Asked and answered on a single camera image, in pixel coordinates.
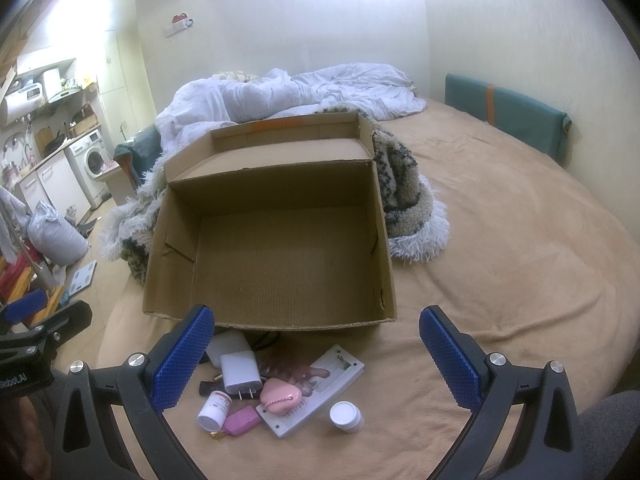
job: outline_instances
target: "washing machine door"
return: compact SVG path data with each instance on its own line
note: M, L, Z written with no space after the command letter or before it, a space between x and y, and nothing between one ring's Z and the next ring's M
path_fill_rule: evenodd
M98 146L91 146L84 154L84 169L91 178L95 179L100 175L108 163L109 161L102 157Z

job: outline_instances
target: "beige blanket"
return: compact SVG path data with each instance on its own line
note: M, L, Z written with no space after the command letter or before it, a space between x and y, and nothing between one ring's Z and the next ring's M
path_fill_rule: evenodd
M578 411L610 393L631 357L640 325L640 247L581 184L548 156L443 104L430 102L423 113L385 126L413 150L449 207L449 245L428 264L394 262L396 322L291 335L310 358L340 343L365 363L341 396L360 408L364 428L342 434L325 410L283 440L262 425L214 441L195 421L203 404L198 382L213 374L201 365L165 416L209 478L426 478L469 415L418 337L418 314L428 304L439 304L485 351L514 364L563 362ZM141 301L142 289L129 280L100 366L148 350L171 328L144 316ZM516 417L511 413L510 428ZM140 472L152 478L128 424L121 427Z

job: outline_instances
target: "white bottle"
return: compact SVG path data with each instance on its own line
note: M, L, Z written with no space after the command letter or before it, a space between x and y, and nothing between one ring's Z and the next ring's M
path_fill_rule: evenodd
M364 425L364 417L360 410L348 400L336 402L329 412L331 422L345 433L357 433Z

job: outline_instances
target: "bolt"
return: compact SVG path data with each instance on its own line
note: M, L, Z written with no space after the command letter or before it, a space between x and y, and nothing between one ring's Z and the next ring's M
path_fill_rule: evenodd
M129 366L140 366L143 362L145 362L144 354L133 354L127 359L127 363Z
M498 354L498 352L494 352L489 356L489 361L496 366L503 366L507 362L507 358L502 354Z
M84 363L82 361L73 361L71 363L71 366L69 367L69 370L71 370L71 373L77 374L83 368L84 368Z
M551 361L551 363L549 364L549 367L556 374L561 374L562 372L564 372L564 366L562 365L562 363L560 361Z

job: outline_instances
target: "pink rounded object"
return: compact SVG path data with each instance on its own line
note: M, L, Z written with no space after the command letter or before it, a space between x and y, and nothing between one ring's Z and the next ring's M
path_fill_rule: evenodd
M269 413L283 415L302 402L302 392L293 384L271 378L262 386L260 402Z

